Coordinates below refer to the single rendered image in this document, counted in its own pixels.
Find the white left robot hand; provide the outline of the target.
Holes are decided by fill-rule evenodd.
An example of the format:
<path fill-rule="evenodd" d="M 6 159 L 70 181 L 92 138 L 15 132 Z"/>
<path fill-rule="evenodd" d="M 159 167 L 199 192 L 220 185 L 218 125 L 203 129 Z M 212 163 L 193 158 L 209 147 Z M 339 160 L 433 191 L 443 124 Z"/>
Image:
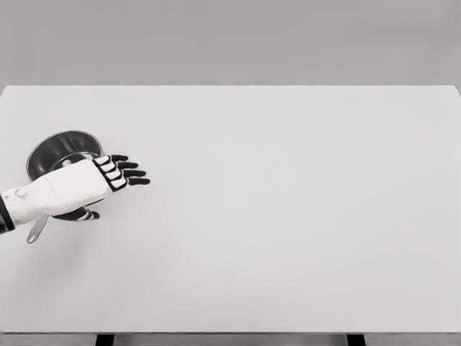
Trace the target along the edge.
<path fill-rule="evenodd" d="M 100 214 L 89 209 L 126 187 L 145 186 L 151 181 L 138 164 L 125 155 L 104 155 L 83 159 L 40 178 L 45 191 L 43 210 L 64 221 L 93 221 Z"/>

